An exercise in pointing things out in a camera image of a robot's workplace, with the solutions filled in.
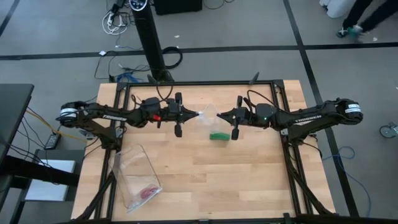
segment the red object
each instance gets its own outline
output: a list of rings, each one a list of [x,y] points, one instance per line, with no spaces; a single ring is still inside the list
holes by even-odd
[[[160,116],[159,116],[159,115],[154,115],[154,119],[155,119],[156,121],[160,121]]]
[[[145,199],[145,198],[151,196],[156,190],[157,190],[157,187],[152,187],[152,188],[148,188],[148,189],[143,190],[141,192],[141,198]]]

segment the yellow cable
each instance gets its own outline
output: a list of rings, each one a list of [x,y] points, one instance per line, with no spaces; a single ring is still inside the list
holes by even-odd
[[[65,133],[62,133],[62,132],[60,132],[60,131],[57,131],[57,130],[53,129],[53,128],[51,127],[51,125],[49,125],[45,120],[43,120],[41,117],[37,116],[37,115],[34,114],[33,112],[30,112],[30,111],[26,110],[26,113],[29,113],[30,115],[32,115],[32,116],[34,116],[35,118],[39,119],[41,122],[43,122],[47,127],[49,127],[49,128],[50,128],[53,132],[55,132],[55,133],[58,133],[58,134],[60,134],[60,135],[62,135],[62,136],[69,137],[69,138],[73,138],[73,139],[76,139],[76,140],[79,140],[79,141],[82,141],[82,142],[87,142],[86,140],[83,140],[83,139],[80,139],[80,138],[78,138],[78,137],[71,136],[71,135],[69,135],[69,134],[65,134]]]

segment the person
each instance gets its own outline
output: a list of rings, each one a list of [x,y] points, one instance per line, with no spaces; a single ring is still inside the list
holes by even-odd
[[[358,25],[365,9],[373,0],[357,0],[351,8],[348,17],[344,20],[343,27],[337,32],[337,36],[343,38],[347,34],[358,38],[366,32],[373,30],[378,24],[398,11],[398,0],[387,0],[378,7],[368,18]]]

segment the black desk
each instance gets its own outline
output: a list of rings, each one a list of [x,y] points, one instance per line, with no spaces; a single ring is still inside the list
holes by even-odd
[[[29,179],[72,186],[78,184],[78,174],[44,167],[7,155],[29,104],[33,88],[31,84],[0,84],[0,210],[9,188],[25,189]]]

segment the person's leg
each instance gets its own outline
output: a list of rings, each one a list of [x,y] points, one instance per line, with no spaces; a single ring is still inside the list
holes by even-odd
[[[362,32],[373,30],[378,24],[398,11],[398,0],[387,0],[361,23]]]
[[[365,9],[372,3],[373,0],[356,0],[354,6],[351,8],[348,17],[343,22],[343,27],[337,32],[337,36],[342,38],[348,34],[348,28],[353,27],[358,23]]]

